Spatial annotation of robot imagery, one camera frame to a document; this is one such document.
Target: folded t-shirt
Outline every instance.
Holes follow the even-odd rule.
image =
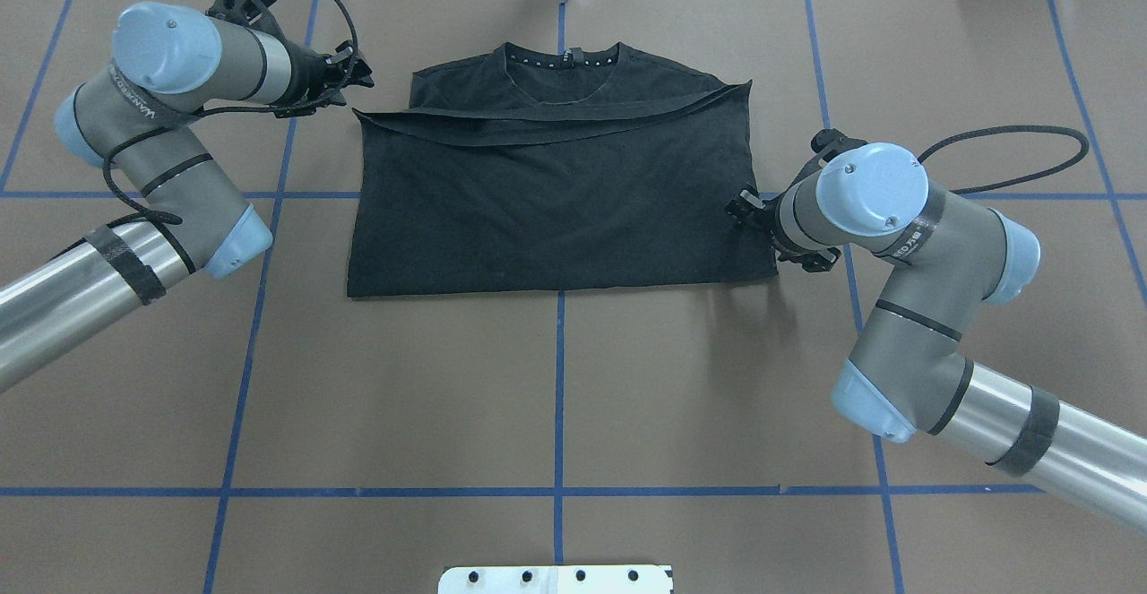
[[[350,297],[746,281],[768,235],[725,205],[755,179],[750,84],[616,44],[504,44],[360,112]]]

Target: blue joint cap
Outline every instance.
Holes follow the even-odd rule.
[[[211,79],[223,39],[211,18],[189,7],[135,2],[119,15],[111,54],[132,84],[179,95]]]
[[[272,240],[271,229],[255,213],[255,206],[247,205],[247,211],[243,211],[204,268],[212,279],[223,279],[266,251]]]
[[[992,305],[1002,305],[1020,296],[1024,284],[1036,278],[1036,271],[1039,268],[1039,239],[1023,224],[1007,219],[994,209],[991,211],[1004,224],[1007,258],[1004,259],[1004,273],[1000,275],[999,284],[996,284],[996,291],[984,300]]]
[[[79,122],[76,120],[76,92],[79,92],[79,88],[75,88],[64,103],[56,109],[56,116],[53,119],[56,136],[60,138],[60,143],[69,149],[73,156],[88,162],[92,166],[102,166],[103,158],[95,153],[92,144],[88,144],[84,134],[79,132]]]
[[[904,444],[916,431],[851,360],[844,361],[844,370],[833,389],[833,406],[849,422],[889,441]]]
[[[914,154],[875,143],[845,150],[820,172],[817,203],[838,229],[863,237],[894,234],[928,202],[928,173]]]

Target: metal bracket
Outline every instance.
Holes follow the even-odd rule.
[[[672,594],[671,565],[524,565],[447,569],[438,594]]]

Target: electrical cable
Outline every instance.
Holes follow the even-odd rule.
[[[341,0],[331,0],[331,1],[335,2],[335,6],[338,6],[338,10],[342,11],[343,18],[345,19],[348,30],[350,30],[351,34],[350,46],[352,54],[350,55],[350,58],[348,60],[348,63],[344,67],[345,71],[343,72],[343,77],[338,81],[338,84],[334,85],[331,88],[327,88],[326,92],[321,93],[321,95],[319,96],[315,96],[315,99],[298,101],[295,104],[288,104],[288,107],[260,107],[260,108],[221,107],[217,109],[206,109],[206,111],[194,112],[195,116],[200,117],[200,119],[203,119],[204,117],[211,117],[214,116],[214,114],[223,114],[223,112],[295,112],[299,111],[299,109],[310,109],[318,107],[319,104],[323,104],[325,101],[329,100],[333,95],[336,95],[337,92],[342,91],[342,88],[346,87],[346,85],[350,83],[351,75],[354,70],[354,64],[360,60],[359,46],[358,46],[358,32],[356,31],[353,19],[351,19],[350,11],[346,10],[346,6],[343,6],[343,2]],[[108,190],[111,190],[111,194],[116,195],[116,198],[118,198],[119,202],[125,203],[125,205],[131,206],[131,209],[135,211],[135,213],[115,219],[114,221],[107,224],[108,227],[118,227],[122,226],[122,224],[139,221],[139,219],[146,219],[146,221],[148,222],[156,224],[156,226],[162,226],[162,224],[184,222],[184,218],[180,218],[177,214],[169,213],[169,211],[156,211],[153,209],[148,209],[147,206],[141,205],[139,202],[133,201],[131,197],[127,196],[126,193],[123,192],[123,189],[119,188],[118,185],[116,185],[115,178],[111,177],[111,164],[114,164],[112,161],[116,156],[118,156],[118,154],[122,154],[123,150],[132,148],[132,146],[141,143],[141,141],[147,141],[150,140],[150,138],[163,135],[164,133],[172,132],[172,130],[175,128],[177,127],[161,127],[155,130],[148,130],[147,133],[139,133],[139,135],[135,135],[134,138],[128,138],[128,140],[120,141],[120,143],[115,146],[115,148],[108,150],[108,154],[106,157],[103,157],[102,162],[103,182],[106,182],[106,185],[108,186]]]
[[[354,70],[354,64],[359,62],[359,60],[361,58],[361,56],[359,55],[358,31],[354,28],[353,19],[351,19],[350,11],[346,10],[346,6],[343,6],[342,0],[331,0],[331,1],[335,2],[335,6],[338,7],[340,11],[342,11],[343,19],[345,19],[346,28],[351,33],[350,46],[352,54],[350,55],[350,58],[348,60],[348,63],[344,67],[343,77],[341,78],[338,84],[334,85],[331,88],[327,88],[327,91],[320,93],[320,95],[315,96],[315,99],[296,101],[296,103],[290,104],[289,107],[255,107],[255,108],[223,107],[217,109],[206,109],[206,111],[196,112],[195,116],[200,117],[200,119],[203,119],[204,117],[211,117],[213,116],[213,114],[221,114],[221,112],[295,112],[295,111],[301,111],[301,109],[310,109],[319,107],[319,104],[323,104],[325,101],[329,100],[331,96],[335,96],[336,93],[342,91],[342,88],[346,87],[346,85],[351,80],[351,75]]]
[[[980,194],[983,190],[996,190],[1004,189],[1004,187],[1014,187],[1021,185],[1021,182],[1031,182],[1033,180],[1039,180],[1040,178],[1047,178],[1048,174],[1056,174],[1062,172],[1062,170],[1069,169],[1078,164],[1087,156],[1087,150],[1091,149],[1087,138],[1084,133],[1079,133],[1078,130],[1064,128],[1061,125],[996,125],[992,128],[980,128],[970,130],[967,133],[959,133],[959,135],[953,135],[947,138],[947,140],[938,141],[937,143],[929,146],[924,153],[920,154],[916,158],[918,162],[924,162],[926,158],[933,156],[938,149],[945,148],[945,146],[951,146],[958,141],[972,140],[972,138],[986,138],[989,135],[1004,135],[1004,133],[1050,133],[1051,135],[1066,135],[1074,138],[1079,142],[1079,153],[1074,154],[1071,158],[1068,158],[1063,164],[1051,166],[1051,169],[1040,170],[1032,174],[1021,174],[1020,178],[1012,178],[1011,180],[1005,180],[1002,182],[991,182],[991,185],[984,185],[982,187],[966,187],[966,189],[953,189],[952,193],[955,195],[967,195],[967,194]]]

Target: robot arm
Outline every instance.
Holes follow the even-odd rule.
[[[272,2],[217,0],[209,15],[161,2],[123,11],[112,62],[71,93],[55,125],[89,164],[115,158],[148,209],[0,289],[0,392],[198,268],[221,279],[271,247],[189,125],[216,112],[202,112],[209,100],[295,117],[344,104],[344,85],[373,85],[353,30],[335,55],[315,54],[282,34]]]
[[[929,431],[1147,533],[1147,440],[957,352],[980,304],[1007,303],[1032,280],[1035,235],[930,182],[900,146],[829,130],[813,149],[828,164],[749,213],[806,267],[835,260],[843,243],[896,266],[844,362],[837,411],[896,443]],[[744,214],[752,200],[742,194],[731,211]]]

